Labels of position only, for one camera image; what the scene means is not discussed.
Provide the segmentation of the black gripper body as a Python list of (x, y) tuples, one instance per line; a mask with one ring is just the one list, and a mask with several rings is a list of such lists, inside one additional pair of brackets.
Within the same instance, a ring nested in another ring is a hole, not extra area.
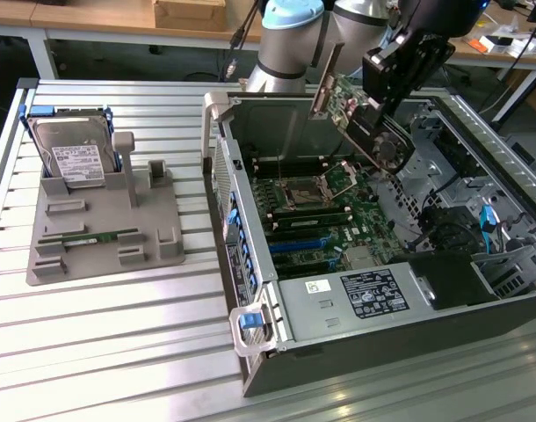
[(479, 0), (401, 1), (397, 93), (408, 95), (453, 55), (451, 39), (467, 35), (486, 8)]

